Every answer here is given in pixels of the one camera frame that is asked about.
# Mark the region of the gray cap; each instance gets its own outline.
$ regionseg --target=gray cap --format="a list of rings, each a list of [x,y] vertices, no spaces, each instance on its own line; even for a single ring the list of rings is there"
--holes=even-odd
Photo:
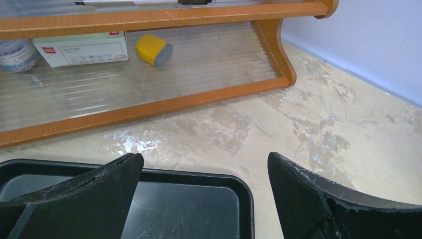
[[[160,53],[154,59],[154,65],[158,68],[161,68],[166,64],[167,60],[170,58],[171,54],[173,53],[173,45],[167,43],[163,49],[161,49]]]

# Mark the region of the white container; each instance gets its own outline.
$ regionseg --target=white container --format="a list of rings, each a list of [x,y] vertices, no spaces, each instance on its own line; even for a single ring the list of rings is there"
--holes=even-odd
[[[0,65],[8,71],[27,71],[40,57],[30,39],[0,41]]]
[[[34,46],[51,67],[126,61],[124,31],[34,38]]]

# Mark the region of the pen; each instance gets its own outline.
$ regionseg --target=pen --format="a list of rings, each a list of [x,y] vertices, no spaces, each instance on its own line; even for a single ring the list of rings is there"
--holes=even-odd
[[[205,5],[212,0],[75,0],[76,5],[104,6],[104,5],[153,5],[153,4],[182,4]]]

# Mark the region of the plastic container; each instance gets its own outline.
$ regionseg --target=plastic container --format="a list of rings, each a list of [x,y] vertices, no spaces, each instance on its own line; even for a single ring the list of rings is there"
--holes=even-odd
[[[0,41],[0,65],[8,71],[27,71],[40,58],[40,53],[30,39]]]
[[[99,166],[30,159],[0,163],[0,204]],[[252,193],[235,176],[144,168],[121,239],[253,239],[253,212]]]

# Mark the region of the clear ribbed plastic sheet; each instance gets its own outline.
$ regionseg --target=clear ribbed plastic sheet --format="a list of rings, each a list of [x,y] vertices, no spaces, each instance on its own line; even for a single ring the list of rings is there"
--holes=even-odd
[[[219,7],[306,1],[310,2],[317,0],[212,0],[212,3],[206,5],[182,5],[178,3],[135,5],[120,3],[109,6],[76,5],[75,0],[0,0],[0,17],[69,15],[117,11],[140,11],[191,7]]]
[[[157,69],[135,53],[146,33],[174,45]],[[0,131],[275,78],[251,24],[127,33],[129,60],[28,72],[0,69]]]

